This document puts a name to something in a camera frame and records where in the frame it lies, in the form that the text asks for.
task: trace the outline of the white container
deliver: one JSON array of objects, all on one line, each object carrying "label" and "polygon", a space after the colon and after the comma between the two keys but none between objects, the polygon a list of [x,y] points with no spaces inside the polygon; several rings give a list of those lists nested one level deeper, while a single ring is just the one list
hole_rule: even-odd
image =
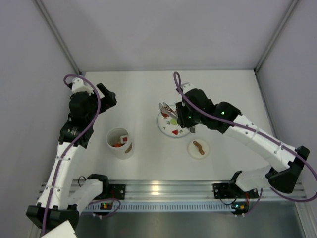
[{"label": "white container", "polygon": [[[114,147],[115,144],[120,142],[120,137],[123,135],[129,136],[128,141],[121,147]],[[125,160],[130,158],[133,155],[133,152],[134,152],[133,139],[126,129],[117,127],[110,130],[106,136],[106,141],[107,141],[108,147],[118,159]]]}]

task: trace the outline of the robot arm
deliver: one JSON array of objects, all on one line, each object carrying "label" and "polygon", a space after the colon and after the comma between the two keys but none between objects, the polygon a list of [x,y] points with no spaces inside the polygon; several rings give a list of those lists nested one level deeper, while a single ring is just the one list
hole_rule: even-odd
[{"label": "robot arm", "polygon": [[[109,188],[106,176],[90,175],[85,184],[69,198],[69,190],[77,164],[88,146],[89,139],[94,132],[93,127],[90,127],[74,144],[72,141],[92,122],[96,115],[98,101],[95,92],[82,79],[74,78],[68,86],[73,92],[69,102],[70,113],[67,122],[60,130],[55,163],[37,205],[31,205],[27,210],[29,219],[40,229],[43,225],[47,204],[49,204],[46,216],[47,230],[51,230],[67,220],[75,228],[79,215],[85,207],[94,198],[103,198],[102,195],[106,194]],[[99,111],[99,113],[103,113],[116,105],[115,94],[108,91],[101,83],[97,87],[104,95],[100,100]]]},{"label": "robot arm", "polygon": [[[213,104],[201,89],[195,88],[191,83],[182,84],[181,89],[193,104],[206,113],[253,129],[249,131],[245,128],[211,119],[196,111],[186,101],[176,103],[177,122],[182,128],[203,124],[208,129],[218,130],[224,135],[239,140],[270,164],[270,166],[257,170],[236,172],[230,181],[232,192],[240,193],[256,188],[273,187],[284,193],[292,193],[304,164],[283,148],[286,147],[296,152],[306,160],[309,155],[309,150],[306,147],[295,148],[281,141],[277,146],[273,143],[277,139],[254,125],[239,109],[230,103]],[[259,135],[259,132],[264,133],[266,138]]]}]

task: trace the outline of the gray wall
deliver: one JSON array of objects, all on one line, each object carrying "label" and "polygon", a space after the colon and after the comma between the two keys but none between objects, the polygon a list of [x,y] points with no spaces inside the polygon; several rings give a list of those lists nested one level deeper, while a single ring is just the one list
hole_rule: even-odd
[{"label": "gray wall", "polygon": [[291,0],[43,0],[82,71],[253,69]]},{"label": "gray wall", "polygon": [[[284,29],[259,78],[277,134],[294,146],[311,150],[317,170],[317,1],[301,1]],[[307,169],[303,184],[308,195],[317,184]],[[317,218],[317,201],[311,203]]]},{"label": "gray wall", "polygon": [[0,32],[0,236],[20,238],[53,165],[73,71],[31,0],[0,1]]}]

